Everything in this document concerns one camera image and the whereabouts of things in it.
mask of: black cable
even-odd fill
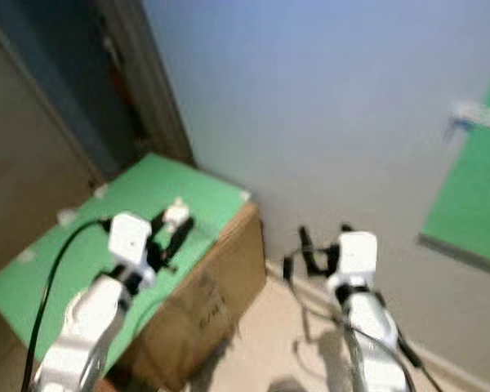
[[[25,360],[25,368],[24,368],[24,380],[22,381],[22,392],[29,391],[29,384],[31,383],[31,378],[33,374],[33,363],[34,363],[34,350],[36,349],[36,342],[38,339],[38,332],[40,331],[40,325],[42,324],[43,312],[46,309],[47,298],[49,297],[49,293],[51,292],[52,283],[55,279],[56,271],[58,270],[58,266],[62,260],[62,256],[65,251],[73,242],[73,240],[78,236],[82,231],[86,228],[91,227],[93,225],[101,225],[105,231],[109,231],[110,228],[110,220],[90,220],[86,223],[83,223],[78,228],[74,230],[74,232],[65,240],[64,244],[60,248],[56,259],[53,261],[51,270],[49,271],[49,275],[47,276],[46,286],[43,288],[42,299],[40,300],[40,305],[38,306],[38,312],[36,314],[36,319],[34,320],[33,330],[31,332],[31,338],[29,340],[29,348],[27,350],[27,359]]]
[[[430,375],[428,370],[426,370],[425,364],[421,360],[421,357],[417,355],[416,351],[408,344],[408,341],[405,339],[404,334],[398,328],[398,336],[399,336],[399,348],[408,358],[413,367],[421,370],[430,384],[437,390],[438,392],[443,392],[437,381]]]
[[[430,373],[428,372],[428,370],[426,370],[426,368],[424,366],[420,367],[420,370],[423,372],[426,379],[428,381],[430,381],[430,384],[432,384],[432,386],[435,388],[435,390],[437,390],[438,392],[443,392],[443,390],[439,386],[438,382],[430,375]]]
[[[320,248],[302,247],[292,251],[287,257],[292,258],[296,254],[302,253],[303,251],[310,251],[310,250],[312,250],[313,252],[325,252],[324,249],[320,249]],[[380,341],[374,336],[371,336],[366,332],[360,330],[359,328],[351,324],[350,321],[344,318],[343,316],[338,316],[337,314],[331,314],[331,315],[320,314],[319,312],[307,307],[300,299],[300,297],[297,295],[296,290],[294,290],[294,286],[292,285],[292,282],[289,282],[288,286],[292,292],[292,295],[294,296],[298,304],[301,306],[301,308],[303,308],[313,316],[327,321],[332,321],[336,325],[341,325],[342,327],[346,328],[350,332],[357,332],[359,335],[366,337],[367,339],[375,343],[377,346],[379,346],[381,349],[383,349],[401,367],[401,370],[403,371],[403,374],[405,376],[405,380],[408,384],[408,387],[410,388],[410,392],[416,392],[416,386],[414,385],[412,376],[410,375],[410,372],[408,371],[407,367],[405,366],[401,358],[390,347],[388,347],[385,344],[385,342]]]

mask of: green panel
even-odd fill
[[[29,342],[51,264],[62,243],[78,225],[121,211],[150,219],[177,196],[189,205],[195,219],[194,230],[173,260],[178,271],[175,274],[165,270],[160,272],[156,286],[135,299],[123,330],[111,346],[107,362],[107,368],[110,368],[239,211],[244,203],[242,190],[165,158],[155,155],[144,158],[109,184],[103,199],[92,198],[84,203],[78,219],[70,227],[55,226],[34,243],[29,249],[35,252],[35,260],[28,263],[13,260],[0,272],[0,313],[20,339]],[[167,235],[161,233],[158,240],[166,244]],[[69,247],[47,303],[38,338],[37,359],[43,357],[57,338],[65,307],[73,296],[88,287],[101,270],[113,268],[107,242],[108,237],[102,229],[92,227],[81,233]]]
[[[470,133],[422,233],[490,260],[489,128]]]

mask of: door frame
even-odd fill
[[[95,0],[94,4],[122,57],[125,81],[152,149],[194,166],[189,138],[141,0]]]
[[[32,91],[36,97],[38,103],[46,112],[47,117],[53,122],[55,128],[63,136],[64,140],[68,143],[75,158],[81,163],[83,168],[89,173],[91,186],[98,186],[105,182],[104,174],[98,169],[98,167],[87,156],[82,146],[75,138],[73,133],[67,128],[64,120],[58,113],[58,111],[52,106],[51,102],[47,99],[45,93],[37,84],[36,79],[31,75],[25,66],[21,56],[15,51],[9,38],[0,27],[0,47],[3,49],[6,56],[9,57],[11,63],[18,70],[19,75],[24,79],[26,86]]]

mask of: wall-mounted green board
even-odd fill
[[[490,107],[490,92],[485,105]],[[490,128],[472,129],[421,234],[490,270]]]

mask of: white object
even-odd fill
[[[130,212],[117,214],[111,223],[109,252],[117,263],[141,275],[140,289],[153,286],[156,280],[156,273],[147,264],[145,249],[150,234],[150,223]]]
[[[95,198],[104,198],[105,194],[107,194],[107,189],[109,188],[109,184],[103,184],[95,189],[94,195]]]
[[[372,287],[377,263],[377,238],[366,231],[343,233],[339,237],[340,259],[337,272],[327,280],[334,292],[342,284]]]
[[[242,198],[242,200],[248,202],[251,198],[251,193],[247,192],[246,190],[242,190],[239,196]]]
[[[74,222],[76,217],[78,216],[78,212],[74,208],[65,208],[63,210],[59,210],[56,213],[56,219],[58,220],[58,225],[62,227],[69,226]]]
[[[130,306],[131,296],[123,284],[105,275],[77,294],[67,306],[60,335],[45,354],[30,390],[93,390]]]
[[[178,229],[189,218],[189,206],[183,203],[181,198],[176,198],[163,215],[163,223],[167,226],[167,231],[172,233]]]
[[[453,118],[456,121],[490,128],[490,108],[485,105],[473,102],[459,102],[454,105]]]
[[[31,261],[34,260],[36,257],[36,252],[27,248],[24,249],[17,257],[16,259],[18,260],[19,263],[21,264],[27,264],[30,263]]]

